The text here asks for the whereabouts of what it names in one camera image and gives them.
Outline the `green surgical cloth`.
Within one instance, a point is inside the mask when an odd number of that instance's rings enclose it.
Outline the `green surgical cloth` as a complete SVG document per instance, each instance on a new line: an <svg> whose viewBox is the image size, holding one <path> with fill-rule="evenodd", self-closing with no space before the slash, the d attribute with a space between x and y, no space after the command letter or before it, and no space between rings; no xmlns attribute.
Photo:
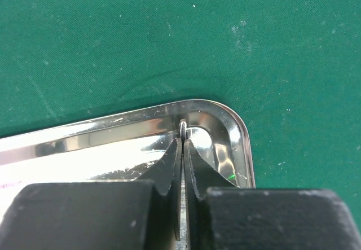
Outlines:
<svg viewBox="0 0 361 250"><path fill-rule="evenodd" d="M1 0L2 137L191 98L360 221L360 0Z"/></svg>

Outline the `stainless steel instrument tray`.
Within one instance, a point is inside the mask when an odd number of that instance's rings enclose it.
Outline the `stainless steel instrument tray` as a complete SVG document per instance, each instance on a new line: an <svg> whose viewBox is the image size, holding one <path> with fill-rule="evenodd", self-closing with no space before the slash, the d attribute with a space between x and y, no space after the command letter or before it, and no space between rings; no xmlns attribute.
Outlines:
<svg viewBox="0 0 361 250"><path fill-rule="evenodd" d="M159 159L180 135L201 157L239 187L254 179L249 134L224 104L191 99L75 122L1 139L1 188L35 182L109 178Z"/></svg>

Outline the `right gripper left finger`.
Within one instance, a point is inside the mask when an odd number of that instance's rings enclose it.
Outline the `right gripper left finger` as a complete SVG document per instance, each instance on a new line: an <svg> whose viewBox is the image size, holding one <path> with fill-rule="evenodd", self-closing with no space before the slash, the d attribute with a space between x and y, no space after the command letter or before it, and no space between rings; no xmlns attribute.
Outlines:
<svg viewBox="0 0 361 250"><path fill-rule="evenodd" d="M35 183L1 222L2 249L174 249L182 141L133 181Z"/></svg>

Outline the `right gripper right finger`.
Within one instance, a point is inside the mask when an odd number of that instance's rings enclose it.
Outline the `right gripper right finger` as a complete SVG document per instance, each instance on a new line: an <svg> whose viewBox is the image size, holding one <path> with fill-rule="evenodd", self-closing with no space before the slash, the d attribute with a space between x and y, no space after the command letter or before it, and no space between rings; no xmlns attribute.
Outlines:
<svg viewBox="0 0 361 250"><path fill-rule="evenodd" d="M242 189L185 141L189 249L359 249L347 205L324 189Z"/></svg>

